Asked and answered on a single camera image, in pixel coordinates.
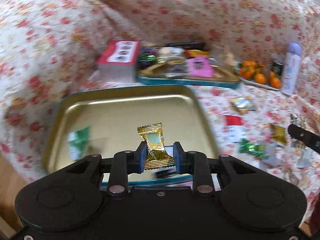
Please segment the white fruit plate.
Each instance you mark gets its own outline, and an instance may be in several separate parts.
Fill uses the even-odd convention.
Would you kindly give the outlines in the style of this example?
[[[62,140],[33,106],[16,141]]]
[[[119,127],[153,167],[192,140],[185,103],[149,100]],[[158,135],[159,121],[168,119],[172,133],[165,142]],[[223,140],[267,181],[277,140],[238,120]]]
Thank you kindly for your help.
[[[240,77],[240,80],[247,85],[251,85],[251,86],[255,86],[255,87],[259,87],[259,88],[263,88],[263,89],[268,89],[268,90],[272,90],[272,91],[279,91],[279,88],[273,88],[270,85],[263,85],[263,84],[255,82],[255,81],[252,81],[252,80],[244,79],[243,77]]]

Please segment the silver yellow snack packet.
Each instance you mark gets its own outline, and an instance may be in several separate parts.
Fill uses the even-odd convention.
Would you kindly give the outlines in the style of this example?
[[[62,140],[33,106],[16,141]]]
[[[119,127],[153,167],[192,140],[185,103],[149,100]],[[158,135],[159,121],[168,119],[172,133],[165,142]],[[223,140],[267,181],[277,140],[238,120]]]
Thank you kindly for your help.
[[[233,98],[230,100],[230,104],[240,114],[256,111],[258,109],[258,106],[249,96]]]

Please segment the purple green foil candies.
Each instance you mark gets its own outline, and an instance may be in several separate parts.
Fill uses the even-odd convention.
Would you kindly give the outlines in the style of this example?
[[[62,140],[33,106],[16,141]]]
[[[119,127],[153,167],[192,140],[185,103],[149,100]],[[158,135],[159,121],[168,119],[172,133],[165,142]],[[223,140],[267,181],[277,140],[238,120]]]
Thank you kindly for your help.
[[[138,68],[145,69],[157,63],[158,51],[151,47],[142,47],[138,56]]]

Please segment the green white triangular packet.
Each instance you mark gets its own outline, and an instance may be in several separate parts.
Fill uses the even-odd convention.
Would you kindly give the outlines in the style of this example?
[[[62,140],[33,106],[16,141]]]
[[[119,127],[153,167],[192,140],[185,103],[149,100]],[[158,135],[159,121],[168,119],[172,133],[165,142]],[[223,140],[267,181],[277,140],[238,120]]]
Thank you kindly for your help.
[[[73,161],[82,159],[87,154],[87,148],[89,145],[89,132],[90,127],[87,126],[83,129],[68,133],[67,143],[69,155]]]

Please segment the front middle mandarin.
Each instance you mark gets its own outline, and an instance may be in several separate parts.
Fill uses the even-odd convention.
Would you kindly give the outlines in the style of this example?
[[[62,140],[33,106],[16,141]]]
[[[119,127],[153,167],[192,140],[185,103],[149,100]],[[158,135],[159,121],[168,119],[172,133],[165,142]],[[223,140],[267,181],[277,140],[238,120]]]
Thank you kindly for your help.
[[[256,83],[264,85],[265,83],[267,83],[267,78],[264,74],[258,73],[254,76],[254,81]]]

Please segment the gold candy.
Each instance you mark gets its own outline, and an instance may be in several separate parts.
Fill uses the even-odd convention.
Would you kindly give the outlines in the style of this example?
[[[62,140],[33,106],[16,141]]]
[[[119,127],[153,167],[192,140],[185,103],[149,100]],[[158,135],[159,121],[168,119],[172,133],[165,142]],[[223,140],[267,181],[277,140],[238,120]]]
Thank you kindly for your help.
[[[138,127],[137,132],[147,144],[148,155],[146,157],[145,170],[175,166],[174,158],[165,150],[161,123]]]

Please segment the dark coffee can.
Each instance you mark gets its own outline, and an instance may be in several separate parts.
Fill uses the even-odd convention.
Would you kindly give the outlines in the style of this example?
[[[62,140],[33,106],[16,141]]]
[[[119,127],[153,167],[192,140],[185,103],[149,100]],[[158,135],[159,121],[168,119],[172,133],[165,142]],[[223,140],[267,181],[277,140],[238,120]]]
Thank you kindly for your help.
[[[276,77],[281,77],[284,69],[284,60],[274,58],[271,64],[271,71],[274,72]]]

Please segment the empty gold teal tin tray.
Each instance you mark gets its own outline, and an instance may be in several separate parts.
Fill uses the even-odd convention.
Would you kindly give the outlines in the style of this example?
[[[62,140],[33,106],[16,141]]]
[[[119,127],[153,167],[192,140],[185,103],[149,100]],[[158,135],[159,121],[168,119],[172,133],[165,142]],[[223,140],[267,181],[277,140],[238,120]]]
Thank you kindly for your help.
[[[135,150],[141,142],[140,126],[161,123],[164,142],[178,141],[185,151],[199,151],[217,158],[219,150],[205,114],[188,87],[140,86],[94,90],[68,96],[61,103],[42,165],[53,173],[73,162],[69,133],[89,130],[86,154],[111,158],[123,150]]]

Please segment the floral sofa cover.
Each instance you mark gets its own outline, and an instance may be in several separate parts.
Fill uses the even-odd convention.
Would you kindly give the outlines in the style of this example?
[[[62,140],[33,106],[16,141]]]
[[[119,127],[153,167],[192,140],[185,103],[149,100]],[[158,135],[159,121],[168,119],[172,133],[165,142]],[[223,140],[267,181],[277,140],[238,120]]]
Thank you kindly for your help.
[[[290,114],[319,133],[319,6],[312,0],[1,0],[1,154],[25,180],[45,175],[41,154],[54,107],[72,93],[116,87],[95,71],[110,40],[147,44],[204,41],[242,59],[267,62],[290,41],[302,47],[295,94],[252,86],[196,87],[216,139],[233,97],[249,95],[249,140]]]

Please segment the red white candy packet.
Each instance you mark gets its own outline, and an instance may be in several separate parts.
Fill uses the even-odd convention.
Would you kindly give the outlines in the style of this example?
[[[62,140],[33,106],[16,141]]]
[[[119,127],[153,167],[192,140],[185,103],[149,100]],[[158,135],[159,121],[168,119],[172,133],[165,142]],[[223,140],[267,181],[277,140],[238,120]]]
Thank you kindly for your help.
[[[243,118],[236,115],[225,115],[226,126],[242,126]]]

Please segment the red white snack box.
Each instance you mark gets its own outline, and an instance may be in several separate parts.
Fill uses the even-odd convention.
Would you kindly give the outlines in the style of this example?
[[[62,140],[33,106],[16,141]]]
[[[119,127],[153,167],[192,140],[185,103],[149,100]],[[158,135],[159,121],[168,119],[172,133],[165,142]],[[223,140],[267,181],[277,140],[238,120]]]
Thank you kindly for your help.
[[[134,83],[140,52],[137,40],[112,40],[97,61],[100,76],[107,82]]]

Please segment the yellow green triangular packet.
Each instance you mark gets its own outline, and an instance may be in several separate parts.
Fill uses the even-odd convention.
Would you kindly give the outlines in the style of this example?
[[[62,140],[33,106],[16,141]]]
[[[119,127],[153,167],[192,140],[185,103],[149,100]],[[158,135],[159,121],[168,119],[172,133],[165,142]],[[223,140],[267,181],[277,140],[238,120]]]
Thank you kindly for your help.
[[[271,128],[271,140],[277,142],[280,145],[286,146],[286,129],[275,124],[270,124]]]

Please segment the front left mandarin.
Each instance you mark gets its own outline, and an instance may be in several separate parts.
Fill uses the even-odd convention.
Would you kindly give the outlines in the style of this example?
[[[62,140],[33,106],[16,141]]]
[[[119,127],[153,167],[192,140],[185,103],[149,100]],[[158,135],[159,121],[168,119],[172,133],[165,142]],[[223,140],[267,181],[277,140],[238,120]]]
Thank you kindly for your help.
[[[240,68],[240,77],[251,80],[255,75],[255,67],[253,66],[242,66]]]

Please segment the pink snack packet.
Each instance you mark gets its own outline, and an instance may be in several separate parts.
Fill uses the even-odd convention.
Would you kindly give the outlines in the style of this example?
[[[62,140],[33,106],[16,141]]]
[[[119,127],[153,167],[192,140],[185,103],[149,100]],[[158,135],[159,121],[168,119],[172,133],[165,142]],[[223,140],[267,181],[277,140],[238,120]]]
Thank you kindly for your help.
[[[187,59],[188,73],[195,77],[213,77],[214,69],[205,56]]]

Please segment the green foil candy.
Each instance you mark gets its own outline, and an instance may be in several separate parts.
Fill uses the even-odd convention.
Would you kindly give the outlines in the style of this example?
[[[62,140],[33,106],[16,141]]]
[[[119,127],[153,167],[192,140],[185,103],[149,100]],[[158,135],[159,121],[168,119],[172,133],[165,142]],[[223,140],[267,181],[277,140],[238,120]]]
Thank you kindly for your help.
[[[264,144],[254,144],[246,139],[242,139],[239,145],[240,153],[248,153],[255,156],[256,158],[263,159],[265,157],[265,145]]]

